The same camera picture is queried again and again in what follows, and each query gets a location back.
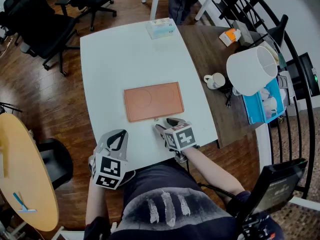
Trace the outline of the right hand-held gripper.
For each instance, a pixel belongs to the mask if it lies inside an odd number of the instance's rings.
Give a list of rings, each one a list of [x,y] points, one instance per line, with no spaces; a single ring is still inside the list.
[[[192,124],[181,118],[169,117],[166,122],[171,128],[166,129],[160,124],[156,124],[155,128],[161,138],[166,141],[166,147],[175,152],[176,160],[184,163],[188,159],[183,154],[183,150],[190,147],[197,147],[196,138],[193,132]]]

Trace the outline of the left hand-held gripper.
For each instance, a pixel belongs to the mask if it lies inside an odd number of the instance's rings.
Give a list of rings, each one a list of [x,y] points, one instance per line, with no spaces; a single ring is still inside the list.
[[[111,145],[117,140],[117,148]],[[98,187],[116,190],[125,177],[127,167],[127,146],[129,134],[124,129],[116,129],[103,134],[91,160],[91,178]],[[109,151],[116,151],[115,158]]]

